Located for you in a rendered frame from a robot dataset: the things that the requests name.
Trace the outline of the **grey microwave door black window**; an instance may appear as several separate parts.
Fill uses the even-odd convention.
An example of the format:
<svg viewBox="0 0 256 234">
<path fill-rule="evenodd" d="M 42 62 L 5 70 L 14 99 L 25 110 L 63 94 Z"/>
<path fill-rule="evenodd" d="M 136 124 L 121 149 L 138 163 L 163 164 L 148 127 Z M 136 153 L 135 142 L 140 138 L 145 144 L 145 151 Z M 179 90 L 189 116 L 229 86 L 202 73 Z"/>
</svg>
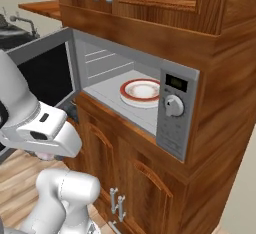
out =
<svg viewBox="0 0 256 234">
<path fill-rule="evenodd" d="M 9 49 L 7 54 L 39 101 L 61 108 L 81 91 L 72 29 L 62 28 Z"/>
</svg>

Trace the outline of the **grey sink tap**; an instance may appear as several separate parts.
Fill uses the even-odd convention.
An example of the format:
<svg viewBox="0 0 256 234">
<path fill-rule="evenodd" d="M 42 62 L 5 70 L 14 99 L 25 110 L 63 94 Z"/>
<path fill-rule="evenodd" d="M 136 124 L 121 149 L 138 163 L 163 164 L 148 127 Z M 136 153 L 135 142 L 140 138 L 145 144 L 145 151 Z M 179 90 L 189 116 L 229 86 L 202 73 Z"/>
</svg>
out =
<svg viewBox="0 0 256 234">
<path fill-rule="evenodd" d="M 31 20 L 29 20 L 29 19 L 26 19 L 26 18 L 19 17 L 19 16 L 15 16 L 15 15 L 10 16 L 9 19 L 10 19 L 10 21 L 12 21 L 12 22 L 23 21 L 23 22 L 29 23 L 30 26 L 31 26 L 32 36 L 33 36 L 34 38 L 39 38 L 39 37 L 40 37 L 40 35 L 39 35 L 38 32 L 37 32 L 37 29 L 36 29 L 35 26 L 34 26 L 33 21 L 31 21 Z"/>
</svg>

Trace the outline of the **pale pink garlic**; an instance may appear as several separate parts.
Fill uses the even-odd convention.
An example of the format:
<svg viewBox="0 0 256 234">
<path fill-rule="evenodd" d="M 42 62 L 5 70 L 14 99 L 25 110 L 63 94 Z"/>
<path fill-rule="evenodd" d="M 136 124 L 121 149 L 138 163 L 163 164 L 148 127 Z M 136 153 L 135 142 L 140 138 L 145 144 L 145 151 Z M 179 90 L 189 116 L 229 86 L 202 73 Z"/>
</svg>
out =
<svg viewBox="0 0 256 234">
<path fill-rule="evenodd" d="M 52 160 L 54 160 L 54 157 L 55 157 L 53 154 L 49 154 L 49 153 L 36 152 L 35 154 L 39 159 L 44 160 L 44 161 L 52 161 Z"/>
</svg>

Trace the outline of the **tall wooden cupboard frame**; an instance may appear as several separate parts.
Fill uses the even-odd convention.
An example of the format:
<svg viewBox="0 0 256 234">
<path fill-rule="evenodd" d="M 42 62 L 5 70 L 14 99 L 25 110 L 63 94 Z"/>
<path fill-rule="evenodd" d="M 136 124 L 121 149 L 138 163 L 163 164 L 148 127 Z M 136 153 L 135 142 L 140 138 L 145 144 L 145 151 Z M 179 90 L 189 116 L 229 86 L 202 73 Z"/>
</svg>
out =
<svg viewBox="0 0 256 234">
<path fill-rule="evenodd" d="M 173 194 L 166 234 L 212 234 L 219 223 L 237 171 L 256 124 L 256 0 L 226 0 L 220 33 L 196 32 L 119 17 L 59 3 L 62 23 L 129 48 L 200 71 L 186 158 L 178 160 L 156 138 L 84 92 L 84 45 L 75 39 L 80 61 L 79 109 L 106 124 L 116 138 L 147 160 Z M 115 214 L 122 234 L 136 234 Z"/>
</svg>

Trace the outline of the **grey microwave oven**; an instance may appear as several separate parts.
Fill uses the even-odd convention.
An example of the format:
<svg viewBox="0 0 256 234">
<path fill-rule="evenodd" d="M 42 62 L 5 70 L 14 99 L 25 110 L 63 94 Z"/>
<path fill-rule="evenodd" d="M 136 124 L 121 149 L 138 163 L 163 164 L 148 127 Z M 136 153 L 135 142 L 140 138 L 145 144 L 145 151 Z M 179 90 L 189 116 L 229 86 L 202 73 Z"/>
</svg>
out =
<svg viewBox="0 0 256 234">
<path fill-rule="evenodd" d="M 96 36 L 73 32 L 84 45 L 84 92 L 133 122 L 166 152 L 186 158 L 200 71 Z M 124 103 L 120 87 L 128 80 L 160 82 L 158 106 L 136 108 Z"/>
</svg>

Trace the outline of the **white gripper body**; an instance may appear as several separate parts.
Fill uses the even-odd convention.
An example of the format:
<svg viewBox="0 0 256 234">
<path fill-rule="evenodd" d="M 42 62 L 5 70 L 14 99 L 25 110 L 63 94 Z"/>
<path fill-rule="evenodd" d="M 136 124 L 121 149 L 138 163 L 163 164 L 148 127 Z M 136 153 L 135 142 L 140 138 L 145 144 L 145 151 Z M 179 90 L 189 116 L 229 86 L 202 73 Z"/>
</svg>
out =
<svg viewBox="0 0 256 234">
<path fill-rule="evenodd" d="M 20 128 L 20 137 L 20 148 L 34 153 L 74 158 L 82 147 L 77 131 L 67 121 L 34 121 Z"/>
</svg>

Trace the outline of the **wooden wall shelf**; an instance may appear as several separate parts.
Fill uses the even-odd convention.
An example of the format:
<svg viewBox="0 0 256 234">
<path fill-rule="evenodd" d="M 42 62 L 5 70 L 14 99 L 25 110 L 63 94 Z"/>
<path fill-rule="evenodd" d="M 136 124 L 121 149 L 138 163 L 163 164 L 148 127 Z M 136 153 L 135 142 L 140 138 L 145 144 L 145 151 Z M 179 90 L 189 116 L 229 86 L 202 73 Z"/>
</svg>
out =
<svg viewBox="0 0 256 234">
<path fill-rule="evenodd" d="M 20 9 L 36 13 L 55 20 L 61 20 L 61 13 L 58 0 L 41 1 L 33 3 L 21 3 Z"/>
</svg>

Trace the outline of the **white plate red rim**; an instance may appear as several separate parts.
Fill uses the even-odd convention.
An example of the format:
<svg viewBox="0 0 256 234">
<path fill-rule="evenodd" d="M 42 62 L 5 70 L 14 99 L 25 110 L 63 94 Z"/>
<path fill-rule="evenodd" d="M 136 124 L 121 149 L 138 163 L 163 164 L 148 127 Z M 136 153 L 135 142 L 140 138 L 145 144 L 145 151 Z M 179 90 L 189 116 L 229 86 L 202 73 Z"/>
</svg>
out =
<svg viewBox="0 0 256 234">
<path fill-rule="evenodd" d="M 120 97 L 129 106 L 155 108 L 158 106 L 160 82 L 149 78 L 128 80 L 120 87 Z"/>
</svg>

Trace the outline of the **wooden lower cupboard door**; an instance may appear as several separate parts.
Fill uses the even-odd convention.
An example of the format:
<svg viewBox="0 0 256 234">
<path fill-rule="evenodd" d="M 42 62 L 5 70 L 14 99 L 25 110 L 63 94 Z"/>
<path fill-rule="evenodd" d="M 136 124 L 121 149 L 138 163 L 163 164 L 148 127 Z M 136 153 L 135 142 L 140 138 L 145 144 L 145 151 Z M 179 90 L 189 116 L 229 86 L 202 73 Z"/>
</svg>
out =
<svg viewBox="0 0 256 234">
<path fill-rule="evenodd" d="M 101 213 L 111 214 L 110 189 L 119 184 L 114 155 L 116 138 L 110 128 L 96 117 L 82 109 L 78 110 L 78 115 L 87 172 L 96 176 L 101 184 L 95 207 Z"/>
<path fill-rule="evenodd" d="M 120 191 L 127 225 L 136 234 L 166 234 L 173 194 L 147 160 L 125 140 L 118 139 Z"/>
</svg>

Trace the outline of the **dark grey hob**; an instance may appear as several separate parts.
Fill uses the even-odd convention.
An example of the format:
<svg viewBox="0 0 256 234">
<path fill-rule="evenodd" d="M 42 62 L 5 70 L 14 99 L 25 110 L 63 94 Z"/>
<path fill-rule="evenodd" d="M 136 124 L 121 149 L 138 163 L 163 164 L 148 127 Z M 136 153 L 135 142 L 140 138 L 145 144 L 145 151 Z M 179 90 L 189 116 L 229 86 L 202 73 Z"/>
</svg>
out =
<svg viewBox="0 0 256 234">
<path fill-rule="evenodd" d="M 76 123 L 79 122 L 78 119 L 78 114 L 77 114 L 77 108 L 74 102 L 69 101 L 69 102 L 65 102 L 62 106 L 61 109 L 64 110 L 68 117 L 71 118 L 72 120 L 74 120 Z"/>
</svg>

